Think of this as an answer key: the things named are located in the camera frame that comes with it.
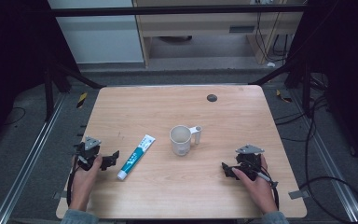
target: toothpaste cap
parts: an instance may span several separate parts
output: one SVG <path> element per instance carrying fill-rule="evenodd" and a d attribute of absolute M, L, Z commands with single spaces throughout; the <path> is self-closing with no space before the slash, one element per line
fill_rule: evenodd
<path fill-rule="evenodd" d="M 118 172 L 118 174 L 117 174 L 117 178 L 120 180 L 123 180 L 124 178 L 126 178 L 126 176 L 127 176 L 127 174 L 122 170 L 120 170 L 120 172 Z"/>

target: floor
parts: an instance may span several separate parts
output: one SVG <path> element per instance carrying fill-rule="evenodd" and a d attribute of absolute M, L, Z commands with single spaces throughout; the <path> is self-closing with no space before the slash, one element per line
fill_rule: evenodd
<path fill-rule="evenodd" d="M 280 38 L 275 51 L 282 50 L 284 38 Z M 273 59 L 280 60 L 282 56 L 269 52 Z M 117 85 L 167 85 L 167 84 L 216 84 L 232 83 L 246 84 L 267 75 L 274 67 L 267 62 L 255 62 L 250 46 L 243 35 L 233 36 L 193 36 L 189 41 L 182 37 L 158 38 L 153 40 L 150 52 L 150 64 L 147 67 L 120 67 L 115 71 L 84 71 L 83 75 L 99 83 L 109 86 Z M 315 75 L 326 84 L 322 75 Z M 277 123 L 282 142 L 289 161 L 294 170 L 298 185 L 306 181 L 305 172 L 310 178 L 335 175 L 344 178 L 358 189 L 358 158 L 351 155 L 350 147 L 345 136 L 329 112 L 328 104 L 323 101 L 315 113 L 311 139 L 307 144 L 306 138 L 311 119 L 299 116 L 299 119 L 287 122 L 301 115 L 301 87 L 287 90 L 284 85 L 285 75 L 274 78 L 263 85 L 273 118 Z M 69 78 L 73 88 L 68 94 L 55 90 L 54 99 L 61 112 L 46 127 L 45 99 L 43 86 L 35 87 L 21 93 L 15 102 L 12 113 L 7 118 L 7 125 L 0 134 L 0 209 L 6 209 L 8 223 L 58 223 L 55 209 L 58 201 L 56 193 L 62 191 L 67 174 L 70 170 L 73 145 L 81 141 L 84 125 L 87 124 L 98 90 L 93 90 L 83 83 Z M 292 103 L 277 97 L 276 90 L 287 93 Z M 88 98 L 81 109 L 76 108 L 82 92 L 88 93 Z M 320 91 L 312 91 L 311 96 L 317 99 L 323 96 Z M 49 134 L 48 139 L 40 140 L 41 130 Z M 40 151 L 34 150 L 35 142 L 40 145 Z M 305 166 L 304 158 L 308 158 L 309 166 Z M 24 171 L 23 165 L 30 168 Z M 26 178 L 19 180 L 18 174 L 23 172 Z M 312 184 L 315 197 L 321 201 L 334 215 L 349 220 L 349 211 L 358 208 L 358 196 L 346 194 L 345 186 L 331 184 L 330 180 Z M 5 199 L 13 199 L 13 206 L 2 207 Z M 292 223 L 342 223 L 322 211 L 312 200 L 305 199 L 309 213 L 301 219 L 293 219 Z M 102 220 L 113 223 L 113 220 Z M 152 223 L 151 220 L 142 222 L 130 220 L 128 223 Z M 201 220 L 197 223 L 226 223 L 224 220 Z"/>

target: gray floor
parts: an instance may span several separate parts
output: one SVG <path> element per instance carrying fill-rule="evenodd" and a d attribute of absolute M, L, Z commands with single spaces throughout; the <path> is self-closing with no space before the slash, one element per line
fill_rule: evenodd
<path fill-rule="evenodd" d="M 282 42 L 276 49 L 282 48 Z M 84 73 L 86 77 L 109 86 L 117 85 L 167 85 L 167 84 L 244 84 L 255 81 L 268 74 L 273 68 L 257 64 L 244 36 L 193 36 L 191 41 L 180 39 L 167 40 L 156 38 L 153 41 L 151 60 L 147 68 L 117 69 L 115 73 Z M 34 169 L 25 182 L 16 206 L 11 211 L 10 223 L 55 223 L 58 200 L 53 198 L 60 192 L 70 170 L 73 145 L 81 141 L 84 132 L 82 125 L 87 124 L 98 90 L 93 90 L 83 83 L 70 78 L 73 85 L 70 93 L 61 94 L 55 91 L 55 99 L 63 99 L 62 110 L 53 129 L 43 146 Z M 287 103 L 277 97 L 276 90 L 284 90 L 284 76 L 279 76 L 263 86 L 271 113 L 277 123 L 287 119 L 278 119 L 301 111 L 296 102 Z M 82 92 L 88 98 L 82 108 L 76 108 Z M 292 98 L 301 91 L 290 90 Z M 322 94 L 313 91 L 312 97 Z M 45 98 L 43 86 L 35 87 L 20 94 L 15 107 L 7 118 L 0 133 L 0 206 L 6 198 L 16 176 L 21 170 L 33 147 L 40 130 L 44 125 Z M 298 185 L 305 182 L 305 139 L 308 132 L 307 119 L 298 119 L 285 125 L 278 125 L 284 148 L 296 176 Z M 343 178 L 358 190 L 358 158 L 351 156 L 350 146 L 329 112 L 328 105 L 315 113 L 315 124 L 324 147 L 331 155 L 333 163 L 342 173 Z M 329 175 L 326 164 L 321 160 L 318 150 L 319 135 L 310 141 L 308 152 L 310 177 Z M 315 197 L 335 215 L 348 220 L 347 211 L 336 189 L 330 181 L 312 184 Z M 308 214 L 292 223 L 341 223 L 324 213 L 312 200 L 305 199 Z M 130 223 L 151 223 L 151 220 L 133 220 Z M 194 223 L 232 223 L 230 220 L 200 220 Z"/>

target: table hole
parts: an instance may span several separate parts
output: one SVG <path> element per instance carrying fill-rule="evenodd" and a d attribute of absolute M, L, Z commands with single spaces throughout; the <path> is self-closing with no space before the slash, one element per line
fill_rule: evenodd
<path fill-rule="evenodd" d="M 214 95 L 214 94 L 209 94 L 206 99 L 209 101 L 209 102 L 215 102 L 217 101 L 217 96 Z"/>

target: mug handle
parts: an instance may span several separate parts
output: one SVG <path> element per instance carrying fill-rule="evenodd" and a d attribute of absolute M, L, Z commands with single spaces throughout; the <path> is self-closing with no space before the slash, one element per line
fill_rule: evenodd
<path fill-rule="evenodd" d="M 198 144 L 200 142 L 202 128 L 200 126 L 195 126 L 195 127 L 189 128 L 189 130 L 190 130 L 191 134 L 194 133 L 194 135 L 196 135 L 196 144 Z"/>

